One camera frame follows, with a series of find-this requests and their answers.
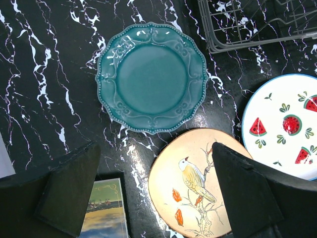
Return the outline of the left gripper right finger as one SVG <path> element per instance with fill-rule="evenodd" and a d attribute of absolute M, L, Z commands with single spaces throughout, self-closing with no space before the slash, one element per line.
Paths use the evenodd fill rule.
<path fill-rule="evenodd" d="M 235 238 L 315 238 L 317 183 L 249 159 L 222 143 L 212 158 Z"/>

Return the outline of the teal scalloped plate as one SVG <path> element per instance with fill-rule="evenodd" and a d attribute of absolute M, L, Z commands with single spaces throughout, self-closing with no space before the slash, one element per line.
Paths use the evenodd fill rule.
<path fill-rule="evenodd" d="M 195 41 L 168 24 L 126 27 L 97 63 L 97 96 L 109 117 L 131 131 L 171 132 L 206 97 L 207 63 Z"/>

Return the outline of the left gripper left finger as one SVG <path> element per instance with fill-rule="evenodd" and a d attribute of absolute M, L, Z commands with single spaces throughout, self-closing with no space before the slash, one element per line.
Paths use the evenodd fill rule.
<path fill-rule="evenodd" d="M 80 235 L 100 162 L 95 142 L 0 180 L 2 238 Z"/>

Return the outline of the white watermelon plate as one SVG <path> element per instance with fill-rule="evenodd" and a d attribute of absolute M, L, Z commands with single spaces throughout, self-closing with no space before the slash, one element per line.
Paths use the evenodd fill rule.
<path fill-rule="evenodd" d="M 317 178 L 317 79 L 287 74 L 263 84 L 248 101 L 242 138 L 252 158 L 306 180 Z"/>

